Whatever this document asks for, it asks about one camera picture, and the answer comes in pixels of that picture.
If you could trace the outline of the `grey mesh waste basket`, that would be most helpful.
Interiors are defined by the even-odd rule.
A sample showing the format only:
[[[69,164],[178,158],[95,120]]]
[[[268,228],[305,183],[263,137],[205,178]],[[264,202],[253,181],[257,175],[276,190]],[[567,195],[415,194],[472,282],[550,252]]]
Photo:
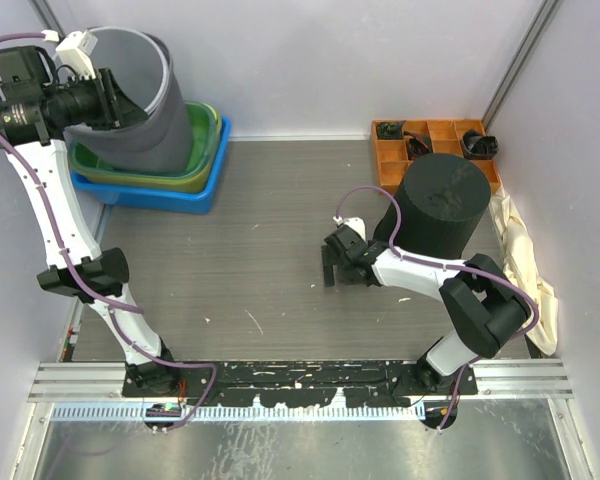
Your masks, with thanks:
[[[142,137],[120,142],[92,140],[84,144],[69,136],[66,133],[68,128],[64,137],[68,143],[84,145],[116,169],[139,173],[178,173],[185,169],[190,157],[192,129],[174,73],[171,52],[161,39],[147,35],[157,40],[165,50],[171,67],[167,95],[152,117],[153,126]]]

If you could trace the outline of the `black ribbed bin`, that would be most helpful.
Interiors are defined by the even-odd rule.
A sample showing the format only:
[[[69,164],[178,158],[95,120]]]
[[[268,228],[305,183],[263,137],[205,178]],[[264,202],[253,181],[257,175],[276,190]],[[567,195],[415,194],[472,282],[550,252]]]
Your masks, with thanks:
[[[456,260],[487,209],[491,189],[486,176],[470,161],[433,153],[407,168],[394,199],[375,228],[373,238],[386,242],[396,222],[394,244],[416,254]]]

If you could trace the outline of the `light grey round bucket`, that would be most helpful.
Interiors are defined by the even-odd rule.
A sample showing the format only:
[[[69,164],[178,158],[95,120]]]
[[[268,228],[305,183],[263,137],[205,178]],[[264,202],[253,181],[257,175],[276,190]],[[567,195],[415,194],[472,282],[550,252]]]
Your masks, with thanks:
[[[98,131],[85,124],[66,133],[81,143],[130,140],[142,137],[153,126],[155,112],[167,95],[171,77],[168,55],[149,35],[126,27],[101,26],[87,29],[98,42],[90,55],[96,70],[108,68],[121,90],[148,114],[148,119],[129,128]]]

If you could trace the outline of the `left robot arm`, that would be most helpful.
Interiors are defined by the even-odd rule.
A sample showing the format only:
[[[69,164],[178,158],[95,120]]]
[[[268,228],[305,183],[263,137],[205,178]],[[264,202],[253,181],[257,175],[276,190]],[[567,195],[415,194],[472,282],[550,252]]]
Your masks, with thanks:
[[[125,355],[127,383],[158,396],[174,393],[180,372],[129,289],[129,267],[119,248],[102,250],[87,227],[71,181],[66,128],[85,124],[111,131],[147,117],[117,85],[110,70],[71,65],[59,79],[45,49],[0,49],[0,147],[29,197],[43,237],[50,293],[75,297],[107,324]]]

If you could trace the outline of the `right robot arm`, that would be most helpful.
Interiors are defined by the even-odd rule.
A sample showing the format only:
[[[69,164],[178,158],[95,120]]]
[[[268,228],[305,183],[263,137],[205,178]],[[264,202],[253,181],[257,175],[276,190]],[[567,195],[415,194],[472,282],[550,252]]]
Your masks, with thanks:
[[[493,358],[538,316],[533,299],[486,255],[467,261],[418,255],[366,240],[344,222],[324,239],[321,256],[328,287],[341,276],[350,284],[401,288],[442,302],[453,330],[420,357],[415,373],[432,394],[445,391],[470,362]]]

